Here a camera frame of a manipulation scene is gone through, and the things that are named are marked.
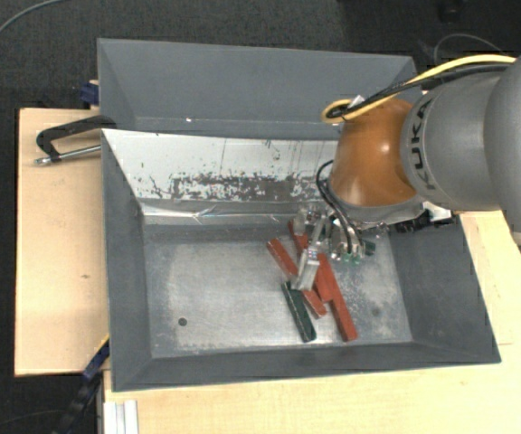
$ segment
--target wooden board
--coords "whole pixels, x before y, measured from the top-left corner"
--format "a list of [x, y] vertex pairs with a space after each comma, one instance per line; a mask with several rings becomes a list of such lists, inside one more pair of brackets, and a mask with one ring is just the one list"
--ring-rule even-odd
[[[33, 165], [40, 130], [93, 114], [21, 111], [18, 375], [81, 371], [108, 331], [99, 159]], [[500, 212], [462, 222], [501, 364], [119, 393], [106, 372], [103, 398], [137, 400], [142, 434], [521, 432], [521, 255]]]
[[[81, 371], [108, 332], [99, 153], [33, 163], [37, 134], [97, 111], [22, 109], [17, 182], [15, 374]], [[58, 142], [99, 143], [99, 133]]]
[[462, 216], [500, 364], [112, 392], [142, 434], [521, 432], [521, 255], [500, 212]]

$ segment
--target scratched metal surface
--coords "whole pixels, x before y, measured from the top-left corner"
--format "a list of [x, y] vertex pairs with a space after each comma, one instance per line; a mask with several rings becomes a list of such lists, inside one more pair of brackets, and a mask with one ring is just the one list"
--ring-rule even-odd
[[177, 212], [289, 212], [320, 203], [318, 167], [335, 141], [187, 137], [104, 130], [134, 195]]
[[[105, 130], [142, 213], [154, 357], [303, 344], [266, 242], [300, 205], [322, 207], [314, 176], [335, 142], [183, 137]], [[411, 341], [389, 241], [336, 276], [360, 338]], [[341, 344], [331, 314], [317, 341]]]
[[[230, 241], [175, 242], [162, 227], [145, 231], [153, 357], [304, 345], [364, 345], [412, 340], [389, 241], [361, 265], [334, 263], [360, 337], [343, 344], [330, 310], [312, 317], [317, 340], [303, 344], [280, 289], [283, 274], [254, 234]], [[287, 237], [281, 238], [290, 253]]]

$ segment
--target clamp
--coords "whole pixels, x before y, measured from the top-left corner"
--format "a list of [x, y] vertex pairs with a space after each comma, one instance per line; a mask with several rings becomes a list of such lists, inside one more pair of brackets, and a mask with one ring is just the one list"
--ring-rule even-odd
[[82, 149], [76, 149], [67, 153], [60, 153], [52, 141], [61, 138], [71, 137], [73, 135], [88, 132], [96, 128], [117, 128], [116, 123], [106, 116], [94, 116], [93, 118], [86, 118], [83, 120], [77, 120], [70, 122], [69, 124], [63, 124], [61, 126], [46, 128], [41, 131], [35, 143], [41, 148], [41, 150], [47, 155], [46, 157], [40, 157], [35, 159], [35, 163], [38, 165], [51, 164], [63, 161], [65, 159], [74, 158], [77, 156], [87, 155], [101, 150], [100, 145], [89, 146]]

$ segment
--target black cable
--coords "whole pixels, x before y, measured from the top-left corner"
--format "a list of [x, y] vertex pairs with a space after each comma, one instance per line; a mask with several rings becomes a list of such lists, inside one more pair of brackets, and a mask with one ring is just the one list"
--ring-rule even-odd
[[44, 411], [36, 411], [35, 413], [28, 413], [26, 415], [18, 416], [15, 418], [11, 418], [10, 420], [0, 422], [0, 428], [7, 424], [16, 423], [17, 421], [27, 420], [28, 418], [34, 418], [42, 415], [56, 415], [57, 413], [62, 413], [61, 410], [44, 410]]
[[433, 63], [434, 64], [439, 64], [438, 63], [438, 58], [439, 58], [439, 54], [440, 54], [440, 47], [441, 45], [449, 40], [449, 39], [470, 39], [470, 40], [475, 40], [477, 42], [480, 42], [480, 43], [483, 43], [484, 45], [487, 45], [489, 48], [493, 48], [494, 50], [496, 50], [498, 53], [500, 54], [505, 54], [501, 48], [499, 48], [497, 45], [495, 45], [494, 43], [490, 42], [489, 40], [486, 40], [486, 39], [482, 39], [481, 37], [478, 37], [477, 35], [473, 35], [471, 33], [450, 33], [448, 35], [445, 35], [444, 37], [441, 37], [441, 39], [435, 44], [435, 47], [433, 48]]
[[420, 79], [420, 80], [416, 80], [414, 82], [404, 80], [404, 81], [395, 83], [393, 85], [390, 85], [389, 87], [386, 87], [383, 90], [378, 91], [374, 95], [368, 97], [361, 103], [359, 103], [351, 108], [344, 108], [344, 107], [333, 108], [330, 111], [328, 111], [327, 117], [328, 118], [341, 118], [345, 114], [349, 114], [351, 112], [364, 108], [365, 106], [369, 106], [370, 104], [373, 104], [376, 101], [379, 101], [380, 99], [384, 99], [386, 97], [396, 95], [398, 93], [402, 93], [408, 89], [413, 89], [415, 87], [419, 87], [421, 85], [431, 82], [432, 80], [440, 80], [442, 82], [452, 81], [452, 80], [455, 80], [455, 79], [458, 79], [460, 77], [464, 77], [464, 76], [467, 76], [470, 74], [476, 74], [476, 73], [480, 73], [480, 72], [502, 71], [502, 70], [506, 69], [507, 66], [508, 65], [504, 64], [504, 63], [479, 64], [479, 65], [458, 68], [453, 71], [442, 72], [440, 74], [436, 74], [435, 76], [430, 76], [426, 79]]
[[333, 159], [330, 161], [326, 161], [322, 166], [320, 166], [317, 170], [317, 177], [315, 179], [317, 184], [317, 189], [325, 203], [333, 209], [335, 212], [335, 216], [339, 220], [339, 223], [341, 224], [341, 228], [343, 229], [343, 232], [345, 233], [345, 236], [347, 238], [347, 252], [352, 253], [353, 252], [353, 242], [351, 241], [351, 234], [349, 233], [349, 226], [351, 225], [349, 218], [346, 214], [346, 212], [341, 208], [333, 199], [331, 193], [328, 190], [327, 183], [324, 181], [321, 181], [321, 174], [323, 173], [323, 170], [333, 164]]

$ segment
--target blue object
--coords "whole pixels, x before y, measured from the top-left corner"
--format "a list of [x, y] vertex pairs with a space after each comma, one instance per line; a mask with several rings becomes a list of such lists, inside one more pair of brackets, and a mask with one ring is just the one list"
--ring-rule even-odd
[[80, 89], [80, 99], [91, 105], [99, 105], [99, 86], [93, 83], [84, 83]]

